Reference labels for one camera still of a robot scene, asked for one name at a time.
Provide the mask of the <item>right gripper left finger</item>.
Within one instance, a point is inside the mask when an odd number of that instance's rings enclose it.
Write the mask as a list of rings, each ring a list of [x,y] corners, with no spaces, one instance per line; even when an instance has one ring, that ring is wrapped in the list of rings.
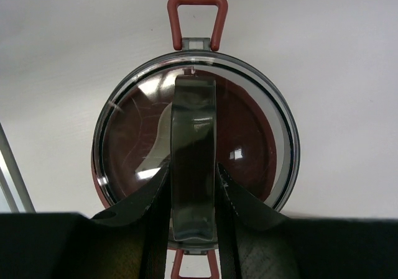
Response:
[[[170,168],[92,218],[78,213],[1,215],[2,278],[163,278]]]

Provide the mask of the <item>dark red lid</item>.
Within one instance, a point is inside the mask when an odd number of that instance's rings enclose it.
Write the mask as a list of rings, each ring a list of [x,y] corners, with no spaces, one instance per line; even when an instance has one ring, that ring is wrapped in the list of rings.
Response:
[[[109,207],[144,186],[169,161],[147,171],[136,169],[151,150],[159,117],[172,103],[181,69],[158,72],[131,83],[104,106],[91,155],[95,190]],[[240,185],[261,201],[273,188],[277,173],[277,147],[268,118],[258,103],[231,79],[215,75],[217,103],[216,161]]]

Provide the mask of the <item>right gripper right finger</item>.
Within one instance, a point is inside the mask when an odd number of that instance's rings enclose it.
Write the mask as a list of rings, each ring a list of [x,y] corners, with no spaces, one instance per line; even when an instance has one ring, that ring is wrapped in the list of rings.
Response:
[[[291,218],[216,168],[222,278],[396,278],[395,219]]]

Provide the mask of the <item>grey lid with handle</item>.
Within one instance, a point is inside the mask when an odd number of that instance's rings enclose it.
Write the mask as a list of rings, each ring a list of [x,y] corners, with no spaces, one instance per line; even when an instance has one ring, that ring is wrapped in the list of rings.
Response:
[[[218,278],[215,175],[216,166],[222,164],[216,161],[215,75],[242,86],[269,120],[277,147],[277,173],[269,197],[258,200],[276,211],[284,207],[297,179],[299,133],[277,87],[253,66],[219,52],[227,0],[168,0],[167,10],[174,52],[136,68],[118,84],[107,102],[145,77],[182,70],[174,83],[170,158],[161,166],[171,169],[169,248],[175,251],[172,278],[180,277],[182,259],[188,254],[206,255],[210,276]]]

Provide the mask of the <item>beige spoon head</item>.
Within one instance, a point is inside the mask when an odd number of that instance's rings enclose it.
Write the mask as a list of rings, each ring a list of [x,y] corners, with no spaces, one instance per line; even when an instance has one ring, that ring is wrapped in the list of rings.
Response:
[[[159,168],[162,162],[170,155],[170,128],[171,128],[171,108],[169,103],[162,111],[158,125],[155,142],[144,158],[142,163],[136,169],[136,173],[143,178],[144,174],[149,177],[147,171]]]

